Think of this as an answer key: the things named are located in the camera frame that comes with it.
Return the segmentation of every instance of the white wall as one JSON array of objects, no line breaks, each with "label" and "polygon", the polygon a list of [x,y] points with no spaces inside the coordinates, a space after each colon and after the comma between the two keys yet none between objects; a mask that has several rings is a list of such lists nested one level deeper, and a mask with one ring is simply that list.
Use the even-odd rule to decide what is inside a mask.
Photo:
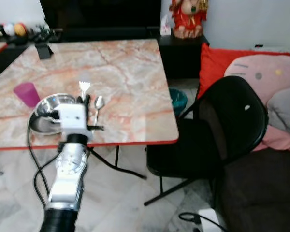
[{"label": "white wall", "polygon": [[[172,0],[163,0],[161,16]],[[204,34],[211,47],[248,49],[255,44],[290,51],[290,0],[209,0]]]},{"label": "white wall", "polygon": [[0,23],[43,23],[39,0],[0,0]]}]

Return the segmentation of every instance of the red figurine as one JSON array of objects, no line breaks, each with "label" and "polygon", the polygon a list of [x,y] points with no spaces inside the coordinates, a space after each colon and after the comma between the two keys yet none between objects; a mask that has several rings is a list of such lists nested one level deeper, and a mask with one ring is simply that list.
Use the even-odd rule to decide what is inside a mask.
[{"label": "red figurine", "polygon": [[174,35],[178,38],[196,38],[203,34],[208,0],[172,0],[170,11],[174,18]]}]

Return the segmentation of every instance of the metal bowl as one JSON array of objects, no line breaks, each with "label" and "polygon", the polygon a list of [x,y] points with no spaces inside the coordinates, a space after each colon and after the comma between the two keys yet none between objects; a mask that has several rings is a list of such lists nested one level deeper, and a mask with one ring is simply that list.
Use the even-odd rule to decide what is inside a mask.
[{"label": "metal bowl", "polygon": [[36,116],[51,113],[60,104],[74,104],[75,97],[68,93],[56,93],[42,99],[34,109]]},{"label": "metal bowl", "polygon": [[60,124],[53,123],[46,117],[36,116],[35,112],[32,112],[28,123],[31,130],[37,134],[52,135],[61,132]]}]

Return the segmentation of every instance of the electrical cord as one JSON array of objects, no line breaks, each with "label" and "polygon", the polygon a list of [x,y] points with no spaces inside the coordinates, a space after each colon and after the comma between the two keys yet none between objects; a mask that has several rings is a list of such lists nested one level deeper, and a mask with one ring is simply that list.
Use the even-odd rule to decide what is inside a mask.
[{"label": "electrical cord", "polygon": [[45,206],[46,206],[46,203],[38,189],[38,186],[37,186],[37,178],[38,178],[38,175],[40,173],[42,173],[42,169],[45,168],[48,164],[50,164],[51,162],[53,162],[57,157],[58,157],[59,154],[55,155],[52,159],[50,159],[46,164],[44,164],[42,167],[40,167],[40,169],[35,173],[34,175],[34,178],[33,178],[33,186],[34,186],[34,190],[36,192],[36,194],[38,195],[40,201],[41,201],[41,204],[43,206],[43,209],[45,209]]},{"label": "electrical cord", "polygon": [[[28,146],[30,155],[31,155],[31,157],[32,157],[32,159],[33,159],[33,161],[35,163],[35,166],[37,167],[38,171],[40,171],[41,167],[40,167],[39,162],[38,162],[38,160],[37,160],[37,158],[36,158],[36,156],[35,156],[35,154],[34,154],[34,152],[32,150],[32,147],[31,147],[30,130],[31,130],[31,128],[28,125],[28,127],[27,127],[27,146]],[[41,171],[41,176],[42,176],[42,180],[43,180],[43,183],[44,183],[44,186],[45,186],[45,189],[46,189],[46,193],[47,193],[47,195],[49,195],[49,187],[48,187],[48,184],[47,184],[47,180],[46,180],[46,177],[45,177],[45,175],[44,175],[44,173],[42,171]]]},{"label": "electrical cord", "polygon": [[195,219],[187,219],[185,217],[183,217],[184,215],[190,215],[190,216],[199,216],[200,218],[203,218],[211,223],[213,223],[214,225],[218,226],[220,229],[222,229],[224,232],[229,232],[227,229],[225,229],[224,227],[220,226],[219,224],[217,224],[216,222],[214,222],[213,220],[207,218],[207,217],[204,217],[200,214],[196,214],[196,213],[189,213],[189,212],[184,212],[184,213],[181,213],[178,215],[178,217],[181,219],[181,220],[184,220],[184,221],[190,221],[190,222],[194,222]]}]

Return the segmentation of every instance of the red cushion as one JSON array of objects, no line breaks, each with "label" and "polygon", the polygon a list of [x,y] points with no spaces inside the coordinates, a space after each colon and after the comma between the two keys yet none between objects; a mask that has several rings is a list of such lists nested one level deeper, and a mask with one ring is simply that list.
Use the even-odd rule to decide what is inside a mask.
[{"label": "red cushion", "polygon": [[202,96],[213,83],[223,77],[226,69],[233,60],[239,57],[258,54],[290,56],[290,53],[212,49],[207,44],[203,43],[201,51],[200,92],[198,98]]}]

